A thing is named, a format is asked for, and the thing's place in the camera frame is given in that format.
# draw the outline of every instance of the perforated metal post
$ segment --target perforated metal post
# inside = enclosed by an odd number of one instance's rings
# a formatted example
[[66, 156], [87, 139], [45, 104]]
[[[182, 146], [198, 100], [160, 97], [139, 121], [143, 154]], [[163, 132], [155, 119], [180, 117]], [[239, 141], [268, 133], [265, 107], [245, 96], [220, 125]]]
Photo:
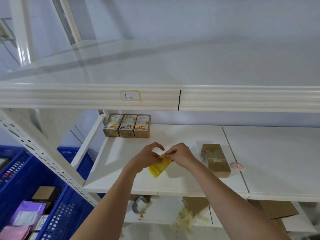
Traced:
[[82, 189], [85, 180], [30, 121], [28, 109], [0, 109], [0, 125], [90, 204], [98, 204], [101, 198]]

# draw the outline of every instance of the person's right hand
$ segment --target person's right hand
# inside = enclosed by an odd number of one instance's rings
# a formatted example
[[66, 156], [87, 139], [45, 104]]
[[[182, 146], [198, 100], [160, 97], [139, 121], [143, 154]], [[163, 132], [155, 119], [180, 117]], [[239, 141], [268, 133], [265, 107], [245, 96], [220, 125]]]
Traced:
[[190, 148], [184, 143], [172, 146], [167, 150], [165, 155], [168, 159], [176, 162], [176, 164], [186, 168], [187, 170], [193, 162], [198, 161], [190, 151]]

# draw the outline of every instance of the floor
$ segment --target floor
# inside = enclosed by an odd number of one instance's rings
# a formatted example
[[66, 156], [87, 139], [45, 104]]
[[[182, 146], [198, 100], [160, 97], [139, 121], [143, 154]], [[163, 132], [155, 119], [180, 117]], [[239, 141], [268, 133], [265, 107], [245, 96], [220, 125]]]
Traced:
[[187, 230], [172, 229], [170, 225], [125, 223], [120, 240], [230, 240], [223, 228], [195, 226]]

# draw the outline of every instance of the purple package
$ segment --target purple package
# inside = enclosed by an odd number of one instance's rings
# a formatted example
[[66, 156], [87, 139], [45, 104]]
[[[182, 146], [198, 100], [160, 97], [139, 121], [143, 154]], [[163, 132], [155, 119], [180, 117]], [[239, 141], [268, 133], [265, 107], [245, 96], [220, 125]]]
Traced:
[[10, 220], [10, 225], [32, 226], [44, 212], [45, 207], [45, 203], [22, 201], [18, 209], [13, 214]]

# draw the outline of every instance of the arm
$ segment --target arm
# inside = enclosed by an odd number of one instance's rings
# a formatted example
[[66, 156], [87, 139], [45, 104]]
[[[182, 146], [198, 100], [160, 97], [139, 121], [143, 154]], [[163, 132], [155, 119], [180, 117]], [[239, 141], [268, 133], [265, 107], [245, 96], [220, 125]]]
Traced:
[[124, 166], [114, 185], [70, 240], [118, 240], [120, 238], [134, 178], [142, 169], [162, 160], [157, 153], [152, 152], [155, 147], [165, 150], [162, 145], [154, 142], [145, 146], [132, 158]]
[[184, 143], [171, 147], [166, 156], [195, 177], [230, 239], [290, 240], [261, 211], [214, 176]]

